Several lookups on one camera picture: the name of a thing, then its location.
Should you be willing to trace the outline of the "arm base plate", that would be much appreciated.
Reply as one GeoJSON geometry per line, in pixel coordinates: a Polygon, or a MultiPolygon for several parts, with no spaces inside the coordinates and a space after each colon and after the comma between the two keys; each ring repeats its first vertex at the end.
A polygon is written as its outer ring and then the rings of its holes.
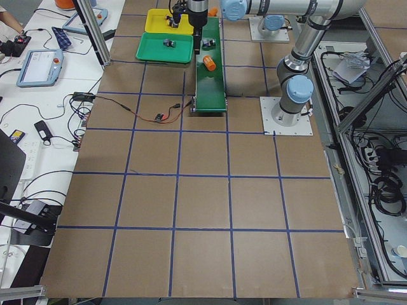
{"type": "Polygon", "coordinates": [[[250,17],[249,26],[251,40],[266,43],[288,43],[289,26],[283,15],[266,15],[264,17],[250,17]]]}
{"type": "Polygon", "coordinates": [[[280,97],[260,97],[259,100],[265,135],[313,135],[306,105],[300,113],[288,114],[280,107],[280,97]]]}

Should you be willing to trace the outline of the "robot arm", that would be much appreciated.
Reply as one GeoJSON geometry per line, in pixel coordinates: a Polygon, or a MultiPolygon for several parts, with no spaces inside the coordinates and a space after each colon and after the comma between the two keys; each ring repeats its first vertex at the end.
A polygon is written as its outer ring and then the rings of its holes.
{"type": "MultiPolygon", "coordinates": [[[[224,17],[236,21],[250,13],[252,1],[221,1],[224,17]]],[[[270,1],[260,1],[257,16],[261,16],[259,31],[278,31],[283,28],[285,18],[282,15],[267,15],[270,1]]],[[[188,22],[193,27],[193,51],[200,53],[203,27],[207,24],[209,13],[208,1],[179,1],[172,8],[174,20],[178,22],[181,15],[188,16],[188,22]]]]}
{"type": "Polygon", "coordinates": [[[277,66],[282,89],[279,103],[273,107],[273,120],[281,126],[294,126],[303,106],[310,100],[314,86],[306,77],[309,61],[333,20],[357,13],[365,1],[221,1],[223,16],[236,21],[249,14],[296,15],[307,17],[290,54],[277,66]]]}

